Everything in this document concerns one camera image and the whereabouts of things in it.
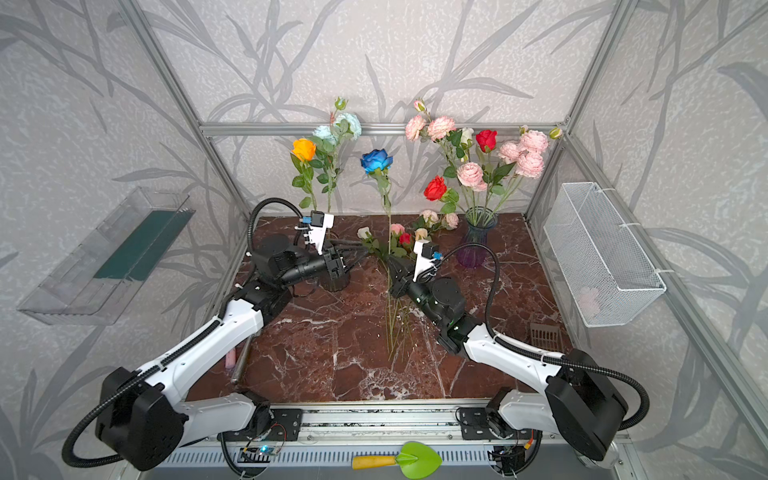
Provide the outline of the green stem small red rose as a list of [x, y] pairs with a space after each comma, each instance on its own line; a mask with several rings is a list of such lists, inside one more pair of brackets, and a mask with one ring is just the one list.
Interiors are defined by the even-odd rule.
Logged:
[[414, 237], [409, 232], [403, 232], [398, 237], [398, 245], [404, 249], [413, 249]]

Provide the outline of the white rose stem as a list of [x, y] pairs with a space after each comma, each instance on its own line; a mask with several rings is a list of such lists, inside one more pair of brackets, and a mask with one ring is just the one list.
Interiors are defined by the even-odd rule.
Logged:
[[360, 228], [357, 231], [357, 236], [370, 255], [374, 256], [383, 265], [387, 264], [390, 254], [390, 244], [388, 240], [380, 240], [372, 233], [369, 227]]

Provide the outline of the pink rosebud stem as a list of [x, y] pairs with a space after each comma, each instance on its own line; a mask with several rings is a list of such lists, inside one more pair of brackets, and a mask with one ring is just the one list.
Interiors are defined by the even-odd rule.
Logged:
[[389, 226], [389, 251], [393, 252], [400, 246], [400, 237], [406, 232], [405, 227], [399, 223], [393, 223]]

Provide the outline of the purple ribbed glass vase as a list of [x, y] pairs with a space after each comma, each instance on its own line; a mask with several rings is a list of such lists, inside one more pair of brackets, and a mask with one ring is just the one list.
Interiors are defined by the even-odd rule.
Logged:
[[488, 255], [487, 250], [477, 247], [477, 244], [488, 243], [489, 232], [497, 225], [498, 216], [487, 207], [473, 207], [467, 211], [466, 221], [468, 227], [461, 244], [469, 244], [469, 247], [461, 248], [456, 256], [461, 266], [475, 269], [484, 263]]

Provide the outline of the orange rose stem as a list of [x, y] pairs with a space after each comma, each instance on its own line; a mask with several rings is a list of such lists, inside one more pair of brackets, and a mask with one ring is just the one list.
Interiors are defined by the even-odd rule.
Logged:
[[316, 145], [306, 138], [295, 140], [290, 153], [291, 162], [297, 171], [297, 175], [292, 179], [291, 184], [294, 188], [304, 193], [299, 206], [301, 208], [312, 207], [313, 210], [316, 210], [318, 207], [317, 198], [313, 191], [314, 168], [311, 165], [315, 153]]

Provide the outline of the white blue flower stem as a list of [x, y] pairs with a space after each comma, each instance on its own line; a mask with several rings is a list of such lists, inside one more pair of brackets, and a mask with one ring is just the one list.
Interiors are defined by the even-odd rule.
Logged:
[[332, 209], [333, 196], [342, 171], [341, 150], [346, 143], [356, 141], [362, 134], [362, 125], [358, 116], [349, 112], [347, 105], [346, 98], [337, 97], [328, 122], [316, 127], [310, 138], [316, 147], [311, 166], [319, 171], [317, 179], [322, 185], [321, 193], [326, 196], [328, 212]]

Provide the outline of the white rosebud stem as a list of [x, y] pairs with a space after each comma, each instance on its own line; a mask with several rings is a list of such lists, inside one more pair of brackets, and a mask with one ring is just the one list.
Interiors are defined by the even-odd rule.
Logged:
[[469, 127], [462, 129], [460, 145], [462, 147], [470, 147], [473, 142], [474, 130]]

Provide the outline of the dark red rose stem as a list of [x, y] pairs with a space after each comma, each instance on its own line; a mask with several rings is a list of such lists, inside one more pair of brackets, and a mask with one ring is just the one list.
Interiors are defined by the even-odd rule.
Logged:
[[483, 180], [490, 187], [501, 184], [514, 165], [504, 154], [496, 153], [497, 135], [495, 130], [482, 130], [475, 135], [476, 155]]

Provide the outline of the dark glass cup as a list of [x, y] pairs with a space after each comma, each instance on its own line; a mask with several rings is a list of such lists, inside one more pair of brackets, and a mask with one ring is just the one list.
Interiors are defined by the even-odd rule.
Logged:
[[344, 290], [351, 280], [349, 273], [342, 274], [338, 277], [332, 277], [330, 274], [325, 274], [319, 277], [319, 285], [328, 292], [339, 292]]

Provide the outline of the small pink bud spray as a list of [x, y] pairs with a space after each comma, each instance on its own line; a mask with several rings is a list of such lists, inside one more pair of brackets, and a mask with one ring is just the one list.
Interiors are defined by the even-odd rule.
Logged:
[[418, 228], [426, 228], [429, 236], [440, 230], [455, 230], [459, 226], [459, 217], [456, 213], [439, 214], [433, 210], [424, 210], [413, 224], [414, 232]]

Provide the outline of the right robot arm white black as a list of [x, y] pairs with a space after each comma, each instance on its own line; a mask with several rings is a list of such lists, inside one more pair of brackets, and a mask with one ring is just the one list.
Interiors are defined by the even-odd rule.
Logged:
[[498, 434], [533, 429], [556, 433], [593, 463], [616, 457], [616, 434], [632, 415], [614, 383], [630, 377], [598, 366], [581, 350], [548, 352], [500, 334], [469, 314], [458, 284], [450, 277], [417, 281], [410, 261], [389, 262], [390, 293], [408, 297], [437, 327], [437, 342], [448, 352], [493, 367], [534, 389], [533, 399], [504, 390], [488, 409]]

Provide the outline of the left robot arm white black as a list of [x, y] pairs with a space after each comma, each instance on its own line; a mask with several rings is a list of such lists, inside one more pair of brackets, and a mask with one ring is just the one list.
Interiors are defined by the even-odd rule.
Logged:
[[228, 352], [281, 314], [293, 298], [292, 286], [347, 274], [351, 250], [335, 240], [320, 250], [304, 250], [284, 235], [265, 238], [251, 254], [246, 282], [217, 315], [155, 360], [134, 371], [118, 368], [104, 379], [99, 405], [78, 425], [94, 425], [96, 437], [114, 452], [93, 465], [126, 460], [147, 471], [180, 446], [226, 432], [267, 432], [273, 422], [270, 403], [259, 394], [239, 390], [190, 401], [188, 392]]

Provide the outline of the small green circuit board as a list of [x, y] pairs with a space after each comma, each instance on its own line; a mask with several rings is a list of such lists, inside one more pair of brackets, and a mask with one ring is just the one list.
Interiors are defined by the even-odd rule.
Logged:
[[280, 455], [282, 449], [282, 445], [248, 445], [241, 449], [239, 461], [251, 464], [270, 463]]

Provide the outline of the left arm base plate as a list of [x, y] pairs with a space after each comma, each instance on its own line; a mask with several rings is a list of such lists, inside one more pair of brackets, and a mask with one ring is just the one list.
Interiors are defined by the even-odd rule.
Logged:
[[257, 423], [240, 434], [243, 440], [295, 442], [299, 438], [303, 410], [279, 408], [271, 410], [269, 416], [259, 415]]

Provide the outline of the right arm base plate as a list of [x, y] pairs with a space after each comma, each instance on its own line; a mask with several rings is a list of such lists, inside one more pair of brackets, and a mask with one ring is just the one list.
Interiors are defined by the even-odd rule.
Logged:
[[504, 440], [514, 436], [514, 430], [493, 409], [459, 407], [455, 418], [463, 440]]

